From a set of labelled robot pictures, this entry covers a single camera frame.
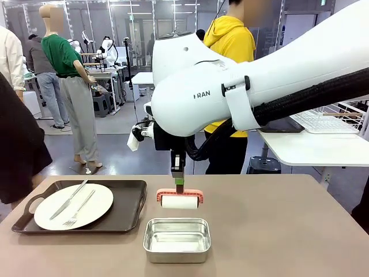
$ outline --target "hand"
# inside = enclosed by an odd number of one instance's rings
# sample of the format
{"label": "hand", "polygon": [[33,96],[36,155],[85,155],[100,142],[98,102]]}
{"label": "hand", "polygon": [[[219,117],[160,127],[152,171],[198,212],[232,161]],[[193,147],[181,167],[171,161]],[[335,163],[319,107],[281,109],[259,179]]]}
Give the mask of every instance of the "hand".
{"label": "hand", "polygon": [[93,78],[93,77],[91,77],[91,76],[87,76],[87,78],[88,78],[88,83],[89,83],[90,85],[92,85],[92,84],[96,83],[95,78]]}
{"label": "hand", "polygon": [[19,97],[19,99],[21,99],[21,101],[23,102],[23,91],[16,91],[16,94]]}

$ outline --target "lint roller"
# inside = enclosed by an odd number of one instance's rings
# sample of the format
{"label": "lint roller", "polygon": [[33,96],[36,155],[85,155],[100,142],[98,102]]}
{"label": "lint roller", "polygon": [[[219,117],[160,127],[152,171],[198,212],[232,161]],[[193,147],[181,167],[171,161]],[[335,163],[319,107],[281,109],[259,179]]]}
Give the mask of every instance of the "lint roller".
{"label": "lint roller", "polygon": [[204,202],[204,195],[197,189],[185,189],[183,193],[178,193],[176,189],[159,189],[156,192],[156,201],[163,208],[197,209]]}

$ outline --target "beige tabletop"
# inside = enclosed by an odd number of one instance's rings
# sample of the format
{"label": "beige tabletop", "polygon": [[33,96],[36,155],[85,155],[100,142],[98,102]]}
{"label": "beige tabletop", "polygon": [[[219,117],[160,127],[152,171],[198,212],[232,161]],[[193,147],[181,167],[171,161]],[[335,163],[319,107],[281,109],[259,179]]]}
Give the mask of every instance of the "beige tabletop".
{"label": "beige tabletop", "polygon": [[[156,190],[170,176],[91,176],[143,179],[148,198],[141,224],[126,235],[19,235],[11,231],[26,202],[59,179],[46,179],[0,224],[0,276],[82,277],[341,277],[369,276],[369,236],[308,175],[186,176],[201,189],[198,210],[163,209]],[[208,221],[212,249],[204,264],[151,264],[142,238],[148,220]]]}

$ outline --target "mannequin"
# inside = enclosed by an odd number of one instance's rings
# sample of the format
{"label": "mannequin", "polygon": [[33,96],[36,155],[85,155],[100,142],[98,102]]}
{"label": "mannequin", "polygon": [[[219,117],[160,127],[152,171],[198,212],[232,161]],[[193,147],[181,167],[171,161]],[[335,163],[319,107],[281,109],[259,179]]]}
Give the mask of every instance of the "mannequin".
{"label": "mannequin", "polygon": [[61,94],[67,109],[74,141],[74,161],[86,164],[81,154],[86,155],[89,167],[101,167],[97,161],[95,113],[89,85],[95,79],[88,76],[80,55],[69,42],[58,36],[63,28],[63,9],[44,5],[39,9],[46,27],[42,49],[59,77]]}

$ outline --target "hood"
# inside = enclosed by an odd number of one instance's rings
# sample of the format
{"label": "hood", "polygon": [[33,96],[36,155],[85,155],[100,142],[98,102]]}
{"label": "hood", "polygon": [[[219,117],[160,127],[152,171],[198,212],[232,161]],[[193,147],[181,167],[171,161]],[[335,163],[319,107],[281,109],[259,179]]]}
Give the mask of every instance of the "hood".
{"label": "hood", "polygon": [[40,38],[39,36],[35,36],[34,38],[32,38],[32,40],[36,42],[41,42],[42,38]]}
{"label": "hood", "polygon": [[243,22],[233,16],[221,16],[214,20],[212,29],[205,34],[204,43],[211,47],[220,40],[224,35],[237,27],[244,27]]}

